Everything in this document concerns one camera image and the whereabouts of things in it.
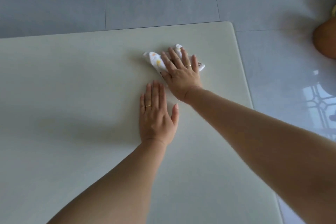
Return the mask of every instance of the floor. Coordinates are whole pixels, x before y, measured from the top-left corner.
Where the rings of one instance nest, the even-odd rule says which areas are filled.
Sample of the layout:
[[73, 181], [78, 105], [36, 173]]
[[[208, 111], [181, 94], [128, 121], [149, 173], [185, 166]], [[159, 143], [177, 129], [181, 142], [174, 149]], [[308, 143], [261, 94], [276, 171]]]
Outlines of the floor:
[[[256, 110], [336, 139], [336, 63], [311, 43], [336, 0], [0, 0], [0, 38], [231, 21]], [[285, 224], [303, 223], [279, 200]]]

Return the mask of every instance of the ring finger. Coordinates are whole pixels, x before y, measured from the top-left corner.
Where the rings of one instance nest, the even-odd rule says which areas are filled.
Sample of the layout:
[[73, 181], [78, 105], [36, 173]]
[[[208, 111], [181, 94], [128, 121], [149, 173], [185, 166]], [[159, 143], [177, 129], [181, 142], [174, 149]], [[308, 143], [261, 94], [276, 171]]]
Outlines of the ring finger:
[[146, 111], [152, 109], [152, 85], [150, 83], [146, 86], [145, 107]]
[[191, 69], [190, 59], [188, 57], [188, 54], [187, 54], [186, 50], [184, 48], [181, 48], [181, 52], [182, 52], [182, 62], [183, 62], [183, 65], [186, 68]]

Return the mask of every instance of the orange vase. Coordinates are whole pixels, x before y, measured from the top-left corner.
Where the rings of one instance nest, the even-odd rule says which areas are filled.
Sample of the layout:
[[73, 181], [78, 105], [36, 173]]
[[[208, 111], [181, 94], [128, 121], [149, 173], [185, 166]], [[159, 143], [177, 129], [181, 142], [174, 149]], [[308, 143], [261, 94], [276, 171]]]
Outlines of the orange vase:
[[313, 43], [323, 55], [336, 59], [336, 17], [329, 19], [315, 29]]

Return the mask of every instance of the white cloth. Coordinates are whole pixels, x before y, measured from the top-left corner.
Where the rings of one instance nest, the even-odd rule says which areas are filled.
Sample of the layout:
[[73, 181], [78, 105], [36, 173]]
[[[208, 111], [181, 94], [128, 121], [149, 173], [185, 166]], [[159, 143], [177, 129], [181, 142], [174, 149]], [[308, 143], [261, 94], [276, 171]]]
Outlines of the white cloth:
[[[176, 54], [180, 57], [182, 60], [182, 52], [181, 52], [182, 45], [176, 44], [173, 49], [176, 52]], [[163, 63], [161, 56], [157, 54], [156, 52], [145, 52], [143, 54], [143, 57], [151, 64], [158, 73], [161, 73], [162, 71], [168, 72], [165, 64]], [[198, 62], [198, 70], [202, 71], [204, 69], [205, 65]]]

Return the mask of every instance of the person's right hand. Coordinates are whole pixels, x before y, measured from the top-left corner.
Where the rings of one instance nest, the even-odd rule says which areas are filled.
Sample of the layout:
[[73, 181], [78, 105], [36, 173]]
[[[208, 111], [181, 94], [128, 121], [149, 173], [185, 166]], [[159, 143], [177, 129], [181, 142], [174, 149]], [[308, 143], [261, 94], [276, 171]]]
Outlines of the person's right hand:
[[181, 48], [182, 60], [172, 48], [169, 48], [168, 51], [173, 62], [168, 59], [165, 52], [162, 52], [161, 58], [168, 73], [163, 71], [161, 74], [174, 96], [185, 102], [188, 91], [196, 87], [202, 87], [197, 58], [193, 55], [190, 63], [188, 54], [183, 48]]

